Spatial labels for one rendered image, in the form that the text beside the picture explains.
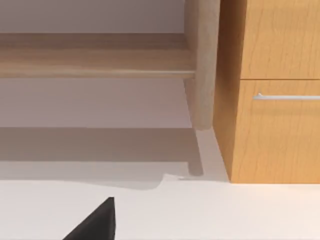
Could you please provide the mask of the orange wooden cupboard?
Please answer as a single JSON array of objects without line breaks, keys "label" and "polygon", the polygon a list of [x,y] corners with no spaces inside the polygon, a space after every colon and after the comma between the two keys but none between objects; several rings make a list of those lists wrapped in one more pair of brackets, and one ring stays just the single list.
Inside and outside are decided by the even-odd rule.
[{"label": "orange wooden cupboard", "polygon": [[230,181],[235,148],[236,118],[241,81],[320,80],[245,79],[241,77],[246,5],[247,0],[221,0],[220,2],[213,128]]}]

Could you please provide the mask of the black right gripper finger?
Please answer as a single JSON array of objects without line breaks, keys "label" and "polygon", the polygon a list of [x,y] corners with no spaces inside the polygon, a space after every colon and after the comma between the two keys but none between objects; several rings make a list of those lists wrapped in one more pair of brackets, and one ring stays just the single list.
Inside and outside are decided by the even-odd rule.
[{"label": "black right gripper finger", "polygon": [[108,197],[62,240],[115,240],[115,198]]}]

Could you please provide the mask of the orange wooden drawer front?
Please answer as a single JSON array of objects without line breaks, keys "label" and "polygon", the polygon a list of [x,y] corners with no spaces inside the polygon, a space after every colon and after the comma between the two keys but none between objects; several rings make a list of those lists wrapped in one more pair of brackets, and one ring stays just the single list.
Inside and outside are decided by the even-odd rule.
[{"label": "orange wooden drawer front", "polygon": [[254,100],[262,95],[320,96],[320,80],[242,80],[231,181],[320,183],[320,100]]},{"label": "orange wooden drawer front", "polygon": [[241,77],[320,79],[320,0],[247,0]]}]

